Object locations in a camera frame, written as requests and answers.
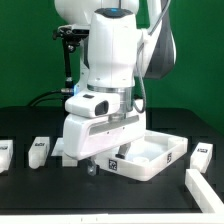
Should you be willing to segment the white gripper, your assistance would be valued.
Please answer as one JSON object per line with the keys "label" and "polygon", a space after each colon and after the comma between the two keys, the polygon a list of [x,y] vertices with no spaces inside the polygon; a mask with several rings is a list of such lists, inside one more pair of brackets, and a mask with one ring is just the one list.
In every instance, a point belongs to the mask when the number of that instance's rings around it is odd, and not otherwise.
{"label": "white gripper", "polygon": [[[64,152],[82,160],[121,145],[116,157],[124,159],[130,142],[142,138],[145,131],[146,115],[137,112],[128,113],[128,117],[119,122],[109,122],[107,116],[89,119],[69,114],[63,128]],[[98,174],[98,165],[92,158],[87,160],[87,173]]]}

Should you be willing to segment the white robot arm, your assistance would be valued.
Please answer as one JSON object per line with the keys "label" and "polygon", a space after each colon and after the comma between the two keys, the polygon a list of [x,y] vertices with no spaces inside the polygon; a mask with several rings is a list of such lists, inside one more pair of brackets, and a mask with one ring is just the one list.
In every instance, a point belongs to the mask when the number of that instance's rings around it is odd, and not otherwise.
{"label": "white robot arm", "polygon": [[150,26],[139,29],[139,0],[54,0],[67,22],[58,28],[82,46],[85,73],[65,101],[64,154],[89,162],[88,172],[119,171],[146,132],[146,99],[133,95],[135,77],[165,76],[176,61],[171,0],[147,0]]}

